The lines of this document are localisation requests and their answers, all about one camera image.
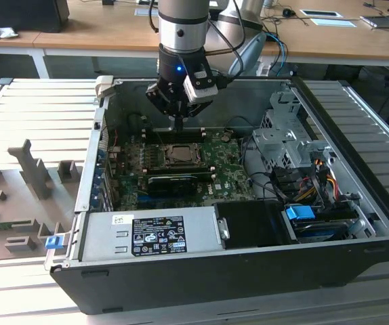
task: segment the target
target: floor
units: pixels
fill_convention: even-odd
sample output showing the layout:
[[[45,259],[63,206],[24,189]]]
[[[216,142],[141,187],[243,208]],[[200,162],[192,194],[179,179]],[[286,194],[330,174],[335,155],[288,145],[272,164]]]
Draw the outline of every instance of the floor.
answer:
[[[100,74],[116,77],[155,77],[157,62],[144,58],[99,58],[101,73],[93,71],[89,57],[47,57],[46,62],[53,78],[96,78]],[[378,111],[389,95],[389,68],[352,66],[330,66],[322,64],[287,64],[282,75],[296,71],[303,79],[347,80],[363,99]],[[0,78],[38,78],[33,60],[28,56],[0,55]],[[389,116],[389,100],[381,116]]]

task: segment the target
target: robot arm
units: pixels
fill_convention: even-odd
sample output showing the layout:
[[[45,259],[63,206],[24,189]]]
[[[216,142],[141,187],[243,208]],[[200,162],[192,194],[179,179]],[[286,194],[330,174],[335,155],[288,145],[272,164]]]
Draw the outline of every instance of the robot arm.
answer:
[[[254,66],[265,42],[262,4],[262,0],[230,0],[212,25],[209,0],[159,1],[159,78],[146,96],[169,116],[176,131],[188,117],[208,107],[232,76]]]

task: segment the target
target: motherboard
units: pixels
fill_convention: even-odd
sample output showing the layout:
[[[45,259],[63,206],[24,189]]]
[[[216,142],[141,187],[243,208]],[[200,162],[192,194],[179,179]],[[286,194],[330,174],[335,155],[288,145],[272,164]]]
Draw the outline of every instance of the motherboard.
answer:
[[[226,200],[253,200],[231,131],[200,131],[178,138],[165,132],[118,143],[113,185],[116,209],[204,207]]]

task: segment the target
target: metal grating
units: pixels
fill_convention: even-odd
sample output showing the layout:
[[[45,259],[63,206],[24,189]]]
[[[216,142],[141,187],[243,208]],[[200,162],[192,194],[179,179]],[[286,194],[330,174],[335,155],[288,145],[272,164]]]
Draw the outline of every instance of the metal grating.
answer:
[[[0,169],[19,169],[10,144],[29,139],[47,168],[82,166],[96,106],[93,79],[14,79],[0,89]]]
[[[389,126],[351,88],[337,81],[306,81],[356,151],[389,192]],[[316,136],[323,136],[308,119]]]

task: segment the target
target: blue cable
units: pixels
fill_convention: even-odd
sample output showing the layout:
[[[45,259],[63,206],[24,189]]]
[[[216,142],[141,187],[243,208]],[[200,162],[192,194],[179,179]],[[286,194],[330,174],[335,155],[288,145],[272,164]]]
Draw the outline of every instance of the blue cable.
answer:
[[[281,70],[282,70],[282,68],[283,68],[283,65],[285,64],[285,49],[284,49],[284,47],[283,47],[282,42],[281,42],[277,37],[275,37],[273,34],[271,34],[271,33],[269,33],[269,32],[267,32],[266,34],[267,34],[268,36],[270,36],[272,39],[274,39],[274,40],[279,44],[279,46],[281,47],[281,51],[282,51],[282,63],[281,63],[281,67],[279,68],[279,70],[278,70],[277,73],[276,73],[276,77],[278,77],[278,76],[280,75],[280,73],[281,73]]]

